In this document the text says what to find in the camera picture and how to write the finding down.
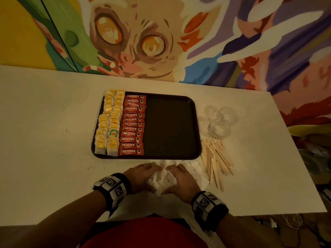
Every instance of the painted wall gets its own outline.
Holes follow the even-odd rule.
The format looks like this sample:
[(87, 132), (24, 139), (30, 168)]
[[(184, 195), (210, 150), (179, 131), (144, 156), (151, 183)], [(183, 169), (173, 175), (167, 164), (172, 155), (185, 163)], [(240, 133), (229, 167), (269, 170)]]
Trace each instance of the painted wall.
[(18, 1), (1, 63), (270, 91), (293, 136), (331, 133), (331, 0)]

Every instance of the white napkin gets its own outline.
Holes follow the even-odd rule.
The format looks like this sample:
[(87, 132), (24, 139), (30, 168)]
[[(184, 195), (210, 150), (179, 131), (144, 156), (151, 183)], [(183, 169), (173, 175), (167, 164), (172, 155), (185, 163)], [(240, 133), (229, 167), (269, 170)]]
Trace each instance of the white napkin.
[(201, 190), (205, 190), (207, 185), (209, 184), (206, 175), (201, 169), (199, 162), (195, 160), (160, 160), (156, 162), (160, 164), (163, 168), (162, 171), (157, 171), (151, 175), (151, 177), (147, 180), (147, 183), (153, 186), (156, 189), (155, 194), (161, 196), (162, 192), (177, 184), (176, 178), (172, 175), (172, 173), (165, 168), (169, 165), (178, 165), (182, 164), (188, 170), (189, 173), (194, 177), (197, 184), (199, 185)]

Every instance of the tray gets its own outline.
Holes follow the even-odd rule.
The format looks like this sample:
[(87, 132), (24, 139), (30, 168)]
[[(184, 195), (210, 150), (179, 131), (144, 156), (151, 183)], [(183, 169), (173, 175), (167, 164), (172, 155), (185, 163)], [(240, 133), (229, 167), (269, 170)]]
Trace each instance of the tray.
[[(201, 142), (195, 104), (187, 96), (126, 92), (126, 95), (146, 95), (144, 156), (107, 156), (94, 154), (94, 136), (91, 150), (102, 159), (174, 159), (192, 160), (201, 154)], [(103, 113), (102, 99), (99, 115)]]

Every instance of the black wristband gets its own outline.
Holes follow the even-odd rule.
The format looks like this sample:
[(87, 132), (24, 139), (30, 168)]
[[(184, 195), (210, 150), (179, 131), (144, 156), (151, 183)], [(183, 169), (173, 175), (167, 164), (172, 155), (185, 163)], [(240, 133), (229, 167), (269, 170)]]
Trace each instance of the black wristband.
[(198, 192), (191, 202), (194, 218), (202, 230), (216, 231), (219, 222), (229, 213), (226, 205), (210, 192)]
[(131, 183), (122, 173), (115, 173), (97, 181), (93, 190), (100, 191), (105, 197), (106, 211), (114, 211), (125, 196), (131, 193)]

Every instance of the painted eye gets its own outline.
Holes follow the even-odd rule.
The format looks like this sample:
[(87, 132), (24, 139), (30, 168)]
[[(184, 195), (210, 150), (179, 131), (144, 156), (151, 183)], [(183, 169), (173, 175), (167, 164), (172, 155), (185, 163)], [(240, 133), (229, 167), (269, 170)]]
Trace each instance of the painted eye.
[(164, 40), (159, 36), (146, 37), (141, 43), (141, 49), (147, 56), (157, 56), (164, 51)]
[(100, 36), (106, 42), (118, 44), (122, 41), (122, 33), (111, 18), (102, 16), (96, 20), (95, 24)]

